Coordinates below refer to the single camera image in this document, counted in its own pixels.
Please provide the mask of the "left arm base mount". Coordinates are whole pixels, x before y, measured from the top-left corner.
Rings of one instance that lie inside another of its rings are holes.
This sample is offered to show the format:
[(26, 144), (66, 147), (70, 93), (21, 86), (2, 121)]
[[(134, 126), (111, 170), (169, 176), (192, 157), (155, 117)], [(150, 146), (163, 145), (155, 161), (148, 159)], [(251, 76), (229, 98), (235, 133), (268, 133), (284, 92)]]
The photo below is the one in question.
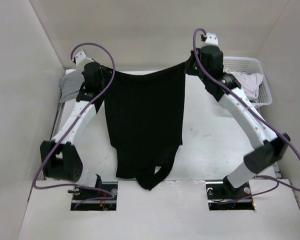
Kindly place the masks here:
[(75, 187), (69, 190), (71, 194), (71, 211), (116, 211), (118, 196), (118, 181), (103, 182), (101, 189), (110, 192), (110, 194), (102, 191), (93, 191), (88, 189), (80, 189)]

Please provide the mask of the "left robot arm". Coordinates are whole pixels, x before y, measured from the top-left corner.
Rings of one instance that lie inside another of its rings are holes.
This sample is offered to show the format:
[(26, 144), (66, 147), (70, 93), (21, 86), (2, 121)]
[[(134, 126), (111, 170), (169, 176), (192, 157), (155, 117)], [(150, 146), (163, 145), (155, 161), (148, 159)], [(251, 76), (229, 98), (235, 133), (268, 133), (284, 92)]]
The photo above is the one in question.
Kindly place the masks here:
[(112, 82), (113, 72), (96, 62), (84, 66), (84, 82), (75, 100), (71, 115), (51, 140), (40, 145), (41, 171), (45, 176), (68, 181), (69, 186), (85, 189), (90, 199), (102, 195), (101, 178), (85, 168), (76, 144), (79, 142), (90, 120), (98, 113), (104, 92)]

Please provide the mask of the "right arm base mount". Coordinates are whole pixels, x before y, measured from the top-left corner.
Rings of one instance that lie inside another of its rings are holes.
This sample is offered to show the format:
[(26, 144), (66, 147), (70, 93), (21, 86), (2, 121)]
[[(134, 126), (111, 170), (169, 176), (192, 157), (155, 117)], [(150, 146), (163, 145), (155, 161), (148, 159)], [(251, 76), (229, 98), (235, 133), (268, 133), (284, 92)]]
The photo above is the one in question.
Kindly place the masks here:
[(255, 210), (248, 182), (229, 192), (225, 190), (222, 181), (206, 181), (205, 186), (210, 211)]

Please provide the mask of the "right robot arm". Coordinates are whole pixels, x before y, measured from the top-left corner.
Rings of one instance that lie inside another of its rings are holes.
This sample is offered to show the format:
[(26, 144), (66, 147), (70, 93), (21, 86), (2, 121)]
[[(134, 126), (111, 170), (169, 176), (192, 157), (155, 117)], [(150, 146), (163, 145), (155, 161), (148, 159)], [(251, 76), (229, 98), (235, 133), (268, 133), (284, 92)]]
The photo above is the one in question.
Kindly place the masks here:
[(214, 99), (233, 116), (248, 137), (253, 151), (243, 157), (243, 162), (223, 178), (222, 192), (235, 197), (240, 187), (266, 168), (281, 160), (290, 137), (279, 137), (263, 123), (263, 118), (248, 100), (236, 77), (224, 72), (223, 52), (215, 45), (191, 51), (186, 61), (186, 74), (197, 76)]

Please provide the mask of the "black tank top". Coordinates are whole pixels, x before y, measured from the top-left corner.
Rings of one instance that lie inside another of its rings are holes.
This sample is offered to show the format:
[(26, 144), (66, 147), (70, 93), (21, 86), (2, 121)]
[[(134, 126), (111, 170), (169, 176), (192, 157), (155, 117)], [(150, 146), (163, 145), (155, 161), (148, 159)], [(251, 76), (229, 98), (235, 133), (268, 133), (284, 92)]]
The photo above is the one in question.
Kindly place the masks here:
[(183, 143), (186, 65), (133, 75), (98, 67), (92, 74), (103, 95), (116, 176), (152, 190), (171, 172)]

